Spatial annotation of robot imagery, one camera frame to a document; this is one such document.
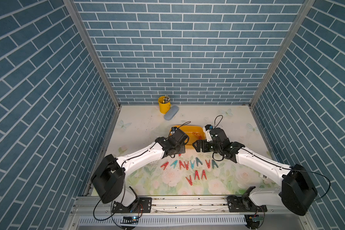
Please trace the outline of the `teal clothespin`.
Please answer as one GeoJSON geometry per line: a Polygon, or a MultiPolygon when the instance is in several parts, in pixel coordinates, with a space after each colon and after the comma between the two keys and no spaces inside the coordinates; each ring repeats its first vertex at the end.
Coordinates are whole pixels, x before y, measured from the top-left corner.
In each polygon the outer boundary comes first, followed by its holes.
{"type": "Polygon", "coordinates": [[[196,162],[197,167],[200,165],[203,165],[202,161],[200,161],[198,157],[195,158],[195,162],[196,162]]]}
{"type": "Polygon", "coordinates": [[[175,169],[177,166],[177,163],[178,163],[178,160],[175,160],[170,166],[175,169]]]}
{"type": "Polygon", "coordinates": [[[210,161],[210,168],[211,168],[211,169],[218,168],[218,165],[217,165],[217,163],[216,163],[214,160],[211,160],[211,161],[210,161]]]}

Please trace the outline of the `yellow storage box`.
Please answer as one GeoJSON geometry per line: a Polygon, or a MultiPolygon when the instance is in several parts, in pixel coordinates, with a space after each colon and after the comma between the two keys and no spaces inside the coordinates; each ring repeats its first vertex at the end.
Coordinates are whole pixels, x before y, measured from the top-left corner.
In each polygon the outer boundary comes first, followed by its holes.
{"type": "Polygon", "coordinates": [[[195,141],[206,139],[206,135],[203,130],[203,127],[186,125],[186,126],[180,127],[180,129],[189,136],[189,141],[186,144],[188,148],[192,148],[193,147],[192,144],[195,141]],[[192,134],[192,132],[199,132],[201,134],[201,138],[196,137],[195,135],[192,134]]]}

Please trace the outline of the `light blue clothespin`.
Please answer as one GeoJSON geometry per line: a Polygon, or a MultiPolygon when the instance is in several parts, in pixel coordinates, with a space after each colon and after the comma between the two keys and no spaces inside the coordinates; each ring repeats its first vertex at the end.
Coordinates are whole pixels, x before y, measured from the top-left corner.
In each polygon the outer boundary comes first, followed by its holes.
{"type": "Polygon", "coordinates": [[[195,167],[195,161],[190,160],[190,165],[191,165],[191,169],[193,170],[195,167]]]}

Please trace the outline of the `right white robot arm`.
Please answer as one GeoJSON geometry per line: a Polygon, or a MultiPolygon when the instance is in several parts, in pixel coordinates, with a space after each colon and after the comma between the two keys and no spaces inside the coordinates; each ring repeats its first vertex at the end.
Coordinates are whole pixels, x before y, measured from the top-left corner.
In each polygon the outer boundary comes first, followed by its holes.
{"type": "Polygon", "coordinates": [[[208,129],[205,140],[197,140],[192,145],[197,152],[218,153],[266,176],[278,189],[248,189],[249,200],[256,206],[284,206],[296,215],[304,216],[318,192],[303,166],[282,164],[261,156],[239,142],[231,142],[221,128],[208,129]]]}

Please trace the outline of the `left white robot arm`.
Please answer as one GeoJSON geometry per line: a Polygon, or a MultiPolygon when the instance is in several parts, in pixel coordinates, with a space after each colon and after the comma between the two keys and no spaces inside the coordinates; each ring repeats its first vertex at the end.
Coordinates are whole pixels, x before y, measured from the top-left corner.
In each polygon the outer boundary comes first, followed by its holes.
{"type": "Polygon", "coordinates": [[[112,201],[128,207],[138,199],[136,193],[125,186],[125,179],[136,170],[167,156],[185,153],[189,136],[181,129],[169,137],[158,137],[154,143],[125,156],[105,156],[91,177],[102,203],[112,201]]]}

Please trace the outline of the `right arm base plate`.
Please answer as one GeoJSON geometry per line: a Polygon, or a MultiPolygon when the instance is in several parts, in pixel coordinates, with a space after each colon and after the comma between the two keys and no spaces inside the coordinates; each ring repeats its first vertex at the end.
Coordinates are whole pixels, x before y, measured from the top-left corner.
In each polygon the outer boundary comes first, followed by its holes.
{"type": "Polygon", "coordinates": [[[229,212],[267,212],[266,205],[257,206],[247,197],[230,195],[227,203],[229,212]]]}

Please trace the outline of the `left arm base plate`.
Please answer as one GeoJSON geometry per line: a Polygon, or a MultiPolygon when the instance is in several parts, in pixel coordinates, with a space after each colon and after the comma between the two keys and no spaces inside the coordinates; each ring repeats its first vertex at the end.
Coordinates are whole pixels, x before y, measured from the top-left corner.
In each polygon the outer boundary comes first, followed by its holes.
{"type": "Polygon", "coordinates": [[[150,213],[152,205],[151,197],[139,197],[129,206],[123,206],[121,203],[114,202],[112,206],[113,213],[150,213]]]}

